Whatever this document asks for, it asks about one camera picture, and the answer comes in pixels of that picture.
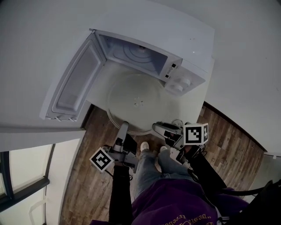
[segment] white shoe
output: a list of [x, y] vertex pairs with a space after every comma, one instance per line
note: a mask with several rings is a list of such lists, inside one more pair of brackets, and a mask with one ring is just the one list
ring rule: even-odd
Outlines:
[[142, 142], [140, 145], [140, 151], [142, 152], [145, 149], [149, 149], [149, 144], [147, 142]]
[[162, 146], [162, 147], [160, 148], [160, 153], [163, 152], [163, 151], [166, 150], [166, 149], [168, 149], [166, 146]]

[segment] black wire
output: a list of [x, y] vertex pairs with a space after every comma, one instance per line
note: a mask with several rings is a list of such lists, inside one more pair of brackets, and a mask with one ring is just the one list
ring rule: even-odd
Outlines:
[[263, 188], [258, 188], [258, 189], [249, 190], [249, 191], [231, 191], [231, 190], [221, 189], [221, 190], [219, 190], [219, 192], [222, 194], [233, 195], [233, 196], [247, 196], [247, 195], [258, 194], [262, 190], [263, 190]]
[[191, 170], [191, 169], [187, 169], [189, 175], [191, 176], [191, 178], [196, 182], [196, 183], [199, 183], [199, 180], [194, 176], [194, 171]]
[[113, 175], [108, 171], [108, 170], [105, 170], [106, 173], [108, 173], [111, 177], [113, 177]]
[[172, 121], [172, 123], [174, 123], [176, 120], [178, 120], [178, 121], [180, 121], [180, 122], [181, 122], [181, 127], [184, 127], [184, 123], [183, 123], [183, 121], [182, 121], [182, 120], [175, 119], [175, 120], [173, 120], [173, 121]]
[[202, 154], [204, 157], [207, 155], [208, 152], [205, 151], [206, 145], [204, 144], [204, 147], [198, 150], [192, 158], [197, 157], [198, 155]]

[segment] window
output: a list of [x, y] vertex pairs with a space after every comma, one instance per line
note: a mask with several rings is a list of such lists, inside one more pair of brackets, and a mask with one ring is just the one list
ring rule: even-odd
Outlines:
[[54, 146], [0, 152], [0, 212], [43, 191], [50, 183], [48, 170]]

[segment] white wall trim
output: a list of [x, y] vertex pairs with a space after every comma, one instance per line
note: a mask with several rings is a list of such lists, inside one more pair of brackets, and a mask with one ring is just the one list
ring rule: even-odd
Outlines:
[[83, 138], [84, 129], [24, 129], [0, 127], [0, 152], [26, 149]]
[[46, 223], [58, 225], [65, 191], [82, 138], [59, 143], [54, 148], [50, 165], [50, 184], [46, 191]]

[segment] white wall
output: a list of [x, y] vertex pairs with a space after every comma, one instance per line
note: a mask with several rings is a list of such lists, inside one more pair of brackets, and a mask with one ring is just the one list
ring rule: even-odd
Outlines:
[[52, 145], [10, 151], [10, 174], [13, 190], [41, 179]]
[[[268, 151], [280, 151], [281, 6], [276, 0], [155, 0], [215, 29], [206, 101]], [[0, 126], [77, 127], [41, 120], [42, 102], [111, 0], [6, 0], [0, 7]]]
[[92, 21], [109, 0], [4, 0], [0, 5], [0, 126], [80, 127], [42, 120], [39, 113], [52, 80], [61, 76]]
[[0, 152], [50, 145], [82, 138], [84, 129], [36, 129], [0, 127]]
[[46, 223], [58, 225], [66, 187], [82, 139], [56, 144], [50, 164], [46, 191]]
[[268, 181], [274, 183], [281, 179], [281, 157], [273, 159], [272, 156], [264, 156], [259, 171], [251, 186], [251, 189], [264, 187]]
[[281, 5], [276, 0], [154, 0], [215, 29], [205, 100], [281, 152]]

